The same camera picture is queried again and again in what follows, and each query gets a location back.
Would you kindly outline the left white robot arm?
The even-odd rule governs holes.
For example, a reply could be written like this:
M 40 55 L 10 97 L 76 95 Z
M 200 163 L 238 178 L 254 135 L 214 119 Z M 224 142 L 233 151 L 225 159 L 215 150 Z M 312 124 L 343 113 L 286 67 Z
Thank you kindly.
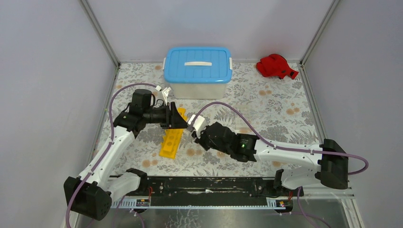
M 174 102 L 154 107 L 156 98 L 147 89 L 136 89 L 128 111 L 122 111 L 111 124 L 110 139 L 77 177 L 64 182 L 67 201 L 66 219 L 76 212 L 94 220 L 102 220 L 112 204 L 125 194 L 142 195 L 147 191 L 145 172 L 131 168 L 115 180 L 111 172 L 124 150 L 131 145 L 147 124 L 162 129 L 185 129 L 188 124 Z

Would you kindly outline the blue plastic bin lid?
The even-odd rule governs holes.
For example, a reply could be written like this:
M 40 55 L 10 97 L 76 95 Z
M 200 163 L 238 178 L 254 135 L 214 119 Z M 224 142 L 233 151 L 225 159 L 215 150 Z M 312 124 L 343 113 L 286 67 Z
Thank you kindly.
M 163 63 L 171 84 L 227 84 L 232 78 L 232 58 L 225 47 L 174 47 Z

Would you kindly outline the white plastic storage bin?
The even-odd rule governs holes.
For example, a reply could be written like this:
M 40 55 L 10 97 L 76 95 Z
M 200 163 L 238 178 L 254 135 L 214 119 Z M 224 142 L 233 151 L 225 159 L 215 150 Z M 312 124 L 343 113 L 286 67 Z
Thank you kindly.
M 168 83 L 168 84 L 173 90 L 173 95 L 175 96 L 175 98 L 178 99 L 221 99 L 224 97 L 228 83 L 227 84 Z

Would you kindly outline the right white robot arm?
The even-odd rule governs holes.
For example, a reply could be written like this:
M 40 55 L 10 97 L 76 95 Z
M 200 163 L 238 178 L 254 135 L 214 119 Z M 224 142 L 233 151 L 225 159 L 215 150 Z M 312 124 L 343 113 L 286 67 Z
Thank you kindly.
M 334 140 L 325 139 L 323 144 L 312 145 L 265 143 L 256 135 L 235 133 L 218 122 L 193 128 L 191 136 L 204 150 L 220 151 L 238 162 L 274 161 L 297 165 L 295 169 L 276 172 L 272 188 L 280 196 L 301 186 L 319 183 L 337 190 L 348 188 L 348 158 L 345 152 L 333 154 L 339 148 Z

